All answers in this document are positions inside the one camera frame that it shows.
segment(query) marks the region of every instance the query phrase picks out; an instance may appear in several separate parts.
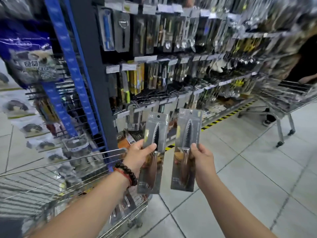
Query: shopping cart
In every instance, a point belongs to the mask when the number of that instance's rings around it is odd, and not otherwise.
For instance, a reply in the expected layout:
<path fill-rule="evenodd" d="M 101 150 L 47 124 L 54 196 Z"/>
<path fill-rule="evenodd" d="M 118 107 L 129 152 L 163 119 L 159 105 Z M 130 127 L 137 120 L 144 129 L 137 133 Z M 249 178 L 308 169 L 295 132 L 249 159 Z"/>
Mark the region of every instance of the shopping cart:
<path fill-rule="evenodd" d="M 238 118 L 247 112 L 274 116 L 277 121 L 277 130 L 280 139 L 276 147 L 280 147 L 284 144 L 281 119 L 286 115 L 288 116 L 291 126 L 288 136 L 293 135 L 295 133 L 295 126 L 291 112 L 316 100 L 317 86 L 315 84 L 299 84 L 297 82 L 264 77 L 257 83 L 253 93 L 266 105 L 247 108 L 246 111 L 239 113 Z"/>
<path fill-rule="evenodd" d="M 117 149 L 0 175 L 0 222 L 9 220 L 13 224 L 9 229 L 20 228 L 19 237 L 29 237 L 91 191 L 117 162 L 108 161 L 119 158 L 124 151 Z M 135 187 L 129 188 L 99 237 L 123 237 L 134 226 L 141 227 L 148 200 L 137 194 Z"/>

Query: bracelet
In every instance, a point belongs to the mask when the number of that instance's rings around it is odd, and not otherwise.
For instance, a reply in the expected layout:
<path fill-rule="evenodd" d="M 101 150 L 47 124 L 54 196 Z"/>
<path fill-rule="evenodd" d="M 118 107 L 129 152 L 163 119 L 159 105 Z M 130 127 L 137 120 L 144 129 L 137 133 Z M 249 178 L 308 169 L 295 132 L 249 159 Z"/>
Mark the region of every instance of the bracelet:
<path fill-rule="evenodd" d="M 124 164 L 116 163 L 116 165 L 114 166 L 114 170 L 117 170 L 118 172 L 123 174 L 129 180 L 130 186 L 136 186 L 138 184 L 138 180 L 135 177 L 134 173 Z"/>

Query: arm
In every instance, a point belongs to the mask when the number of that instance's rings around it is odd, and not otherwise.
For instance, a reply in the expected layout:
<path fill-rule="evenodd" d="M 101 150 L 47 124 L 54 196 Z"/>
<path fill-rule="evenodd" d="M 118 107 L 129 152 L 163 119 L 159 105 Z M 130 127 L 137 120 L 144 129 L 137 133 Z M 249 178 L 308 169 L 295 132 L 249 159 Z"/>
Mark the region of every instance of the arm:
<path fill-rule="evenodd" d="M 131 145 L 123 163 L 138 177 L 145 157 L 156 144 L 140 150 L 143 140 Z M 31 238 L 95 238 L 129 187 L 129 180 L 119 172 L 108 175 L 87 195 L 53 218 Z"/>
<path fill-rule="evenodd" d="M 314 74 L 314 75 L 311 75 L 311 76 L 303 77 L 303 78 L 301 78 L 298 82 L 299 82 L 300 84 L 306 84 L 306 83 L 308 83 L 309 81 L 311 81 L 311 80 L 313 80 L 313 79 L 315 79 L 315 78 L 317 78 L 317 74 Z"/>
<path fill-rule="evenodd" d="M 240 203 L 216 174 L 212 152 L 192 145 L 196 181 L 226 238 L 277 238 Z"/>

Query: blue hanging strip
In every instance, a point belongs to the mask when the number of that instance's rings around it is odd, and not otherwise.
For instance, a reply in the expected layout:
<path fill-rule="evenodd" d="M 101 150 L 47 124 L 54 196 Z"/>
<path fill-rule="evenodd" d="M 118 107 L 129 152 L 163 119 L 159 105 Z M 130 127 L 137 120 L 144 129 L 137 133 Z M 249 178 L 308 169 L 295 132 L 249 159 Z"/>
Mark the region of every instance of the blue hanging strip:
<path fill-rule="evenodd" d="M 85 89 L 85 84 L 79 70 L 76 55 L 73 50 L 68 30 L 66 28 L 63 13 L 61 11 L 61 6 L 58 0 L 45 0 L 45 4 L 51 21 L 54 25 L 60 46 L 63 50 L 70 75 L 72 77 L 72 80 L 74 81 L 76 91 L 81 101 L 81 105 L 83 106 L 84 112 L 86 114 L 87 122 L 92 134 L 95 135 L 98 133 L 98 126 L 93 115 L 93 110 L 90 106 L 88 95 Z"/>
<path fill-rule="evenodd" d="M 51 104 L 54 106 L 55 112 L 58 114 L 68 134 L 71 137 L 78 136 L 77 131 L 72 125 L 71 118 L 63 105 L 63 100 L 61 99 L 61 96 L 56 90 L 55 83 L 42 82 L 42 87 L 45 90 L 47 96 L 49 97 Z"/>

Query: blue strip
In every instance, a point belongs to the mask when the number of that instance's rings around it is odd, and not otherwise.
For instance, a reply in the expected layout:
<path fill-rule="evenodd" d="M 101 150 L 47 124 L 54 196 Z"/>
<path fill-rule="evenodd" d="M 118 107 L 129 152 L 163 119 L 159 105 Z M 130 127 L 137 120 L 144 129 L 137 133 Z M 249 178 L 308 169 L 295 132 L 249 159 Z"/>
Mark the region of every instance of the blue strip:
<path fill-rule="evenodd" d="M 71 22 L 71 24 L 72 24 L 73 33 L 74 33 L 74 36 L 75 36 L 75 39 L 76 39 L 76 43 L 77 43 L 77 48 L 78 48 L 79 54 L 80 54 L 80 56 L 81 56 L 81 61 L 82 61 L 83 66 L 84 66 L 85 76 L 86 76 L 86 79 L 87 79 L 87 83 L 88 83 L 88 86 L 89 86 L 90 93 L 91 93 L 91 95 L 92 95 L 93 104 L 94 104 L 94 106 L 95 106 L 95 110 L 96 110 L 96 114 L 97 114 L 97 119 L 98 119 L 98 122 L 99 122 L 99 125 L 100 125 L 101 135 L 102 135 L 102 138 L 103 138 L 103 140 L 104 140 L 104 142 L 105 142 L 106 150 L 109 150 L 109 149 L 108 149 L 108 145 L 107 145 L 106 136 L 105 136 L 105 133 L 104 133 L 103 127 L 102 127 L 101 118 L 100 118 L 100 115 L 99 115 L 99 112 L 98 112 L 97 102 L 96 102 L 95 96 L 94 96 L 94 94 L 93 94 L 93 87 L 92 87 L 92 85 L 91 85 L 91 81 L 90 81 L 88 69 L 87 69 L 87 67 L 86 67 L 86 62 L 85 62 L 85 58 L 84 58 L 84 53 L 83 53 L 83 51 L 82 51 L 82 49 L 81 49 L 80 39 L 79 39 L 79 36 L 78 36 L 78 32 L 77 32 L 77 28 L 76 28 L 76 23 L 75 23 L 74 16 L 73 16 L 73 12 L 72 12 L 72 8 L 70 7 L 70 2 L 69 2 L 69 0 L 64 0 L 64 2 L 65 2 L 65 5 L 66 5 L 66 8 L 67 8 L 69 20 L 70 20 L 70 22 Z"/>
<path fill-rule="evenodd" d="M 73 50 L 72 42 L 69 38 L 69 33 L 66 28 L 61 6 L 58 0 L 45 0 L 45 4 L 50 15 L 51 21 L 54 25 L 56 35 L 58 37 L 60 46 L 63 50 L 65 60 L 71 74 L 76 91 L 78 93 L 81 105 L 87 117 L 87 122 L 93 135 L 98 133 L 98 126 L 93 115 L 93 110 L 90 106 L 88 95 L 85 89 L 84 81 L 80 73 L 79 65 L 76 60 L 76 55 Z"/>
<path fill-rule="evenodd" d="M 71 118 L 67 113 L 63 100 L 60 97 L 54 82 L 42 82 L 42 87 L 45 90 L 47 96 L 49 97 L 51 104 L 54 106 L 55 112 L 62 121 L 66 131 L 71 137 L 78 136 L 77 131 L 72 125 Z"/>

